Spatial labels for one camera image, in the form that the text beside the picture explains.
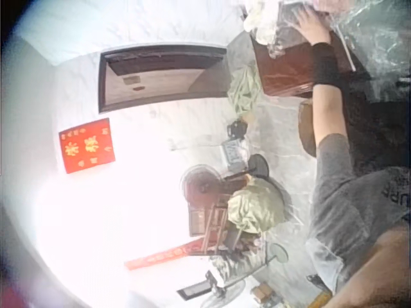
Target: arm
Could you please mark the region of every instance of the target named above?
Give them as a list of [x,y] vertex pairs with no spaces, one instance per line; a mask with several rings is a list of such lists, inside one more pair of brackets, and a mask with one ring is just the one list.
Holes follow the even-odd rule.
[[342,110],[342,93],[337,60],[331,47],[329,30],[316,13],[301,10],[296,14],[299,24],[291,24],[313,46],[314,89],[313,125],[317,147],[328,135],[347,137]]

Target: wall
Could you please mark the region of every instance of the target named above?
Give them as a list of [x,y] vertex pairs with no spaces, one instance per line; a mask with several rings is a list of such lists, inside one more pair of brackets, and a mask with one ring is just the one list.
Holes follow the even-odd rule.
[[[98,53],[52,67],[15,39],[4,57],[2,204],[64,287],[92,307],[121,307],[125,261],[192,240],[180,178],[195,164],[225,171],[219,144],[235,113],[222,98],[98,115]],[[116,162],[67,175],[58,132],[104,117]],[[203,279],[191,268],[170,292]]]

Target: floor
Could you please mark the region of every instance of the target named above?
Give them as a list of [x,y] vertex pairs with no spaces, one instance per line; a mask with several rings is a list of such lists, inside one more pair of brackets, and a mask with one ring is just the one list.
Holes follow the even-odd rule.
[[255,278],[266,281],[292,307],[307,307],[320,290],[307,281],[315,273],[305,250],[310,222],[310,198],[314,188],[316,160],[302,148],[298,134],[299,98],[267,98],[255,109],[256,122],[249,129],[254,153],[264,155],[270,177],[282,190],[287,222],[266,234],[268,242],[286,248],[289,261],[270,262]]

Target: hand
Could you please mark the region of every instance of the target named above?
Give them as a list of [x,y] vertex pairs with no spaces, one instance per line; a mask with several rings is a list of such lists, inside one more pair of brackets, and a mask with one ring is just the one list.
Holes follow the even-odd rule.
[[329,29],[324,25],[318,15],[310,8],[294,12],[298,20],[298,24],[288,22],[288,24],[296,29],[303,37],[306,38],[311,45],[317,43],[331,43],[331,35]]

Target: red paper decoration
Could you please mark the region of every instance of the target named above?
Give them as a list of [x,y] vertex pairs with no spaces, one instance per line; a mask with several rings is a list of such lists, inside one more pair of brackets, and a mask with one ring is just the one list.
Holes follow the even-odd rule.
[[116,160],[108,118],[73,127],[58,135],[67,173]]

